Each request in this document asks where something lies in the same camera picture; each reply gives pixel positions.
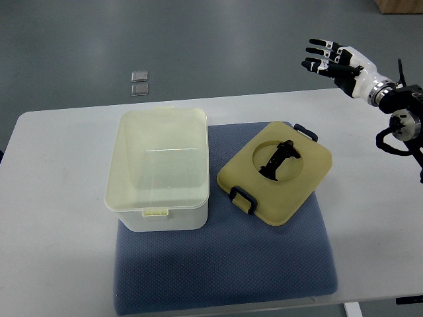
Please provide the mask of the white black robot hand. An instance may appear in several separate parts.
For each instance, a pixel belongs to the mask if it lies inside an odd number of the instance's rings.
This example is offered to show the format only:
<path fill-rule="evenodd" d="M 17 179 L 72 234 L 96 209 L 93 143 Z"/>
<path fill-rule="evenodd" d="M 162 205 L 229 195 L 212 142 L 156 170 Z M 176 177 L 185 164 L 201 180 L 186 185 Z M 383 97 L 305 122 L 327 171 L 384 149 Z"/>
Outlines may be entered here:
<path fill-rule="evenodd" d="M 395 87 L 392 80 L 379 74 L 376 65 L 353 47 L 320 39 L 310 39 L 309 43 L 312 46 L 306 52 L 312 56 L 301 65 L 309 72 L 331 78 L 349 97 L 375 104 L 378 93 Z"/>

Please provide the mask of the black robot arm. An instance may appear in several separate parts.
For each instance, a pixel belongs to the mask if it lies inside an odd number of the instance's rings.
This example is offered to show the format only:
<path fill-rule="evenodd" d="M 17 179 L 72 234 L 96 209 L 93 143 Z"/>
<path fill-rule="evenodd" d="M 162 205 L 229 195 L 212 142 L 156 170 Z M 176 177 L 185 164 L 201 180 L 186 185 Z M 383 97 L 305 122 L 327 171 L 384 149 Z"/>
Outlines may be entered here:
<path fill-rule="evenodd" d="M 388 127 L 376 135 L 375 144 L 392 155 L 412 156 L 422 165 L 422 87 L 406 84 L 400 59 L 398 68 L 399 81 L 379 83 L 371 98 L 374 106 L 390 115 Z M 406 149 L 397 149 L 386 143 L 385 137 L 389 134 L 403 142 Z"/>

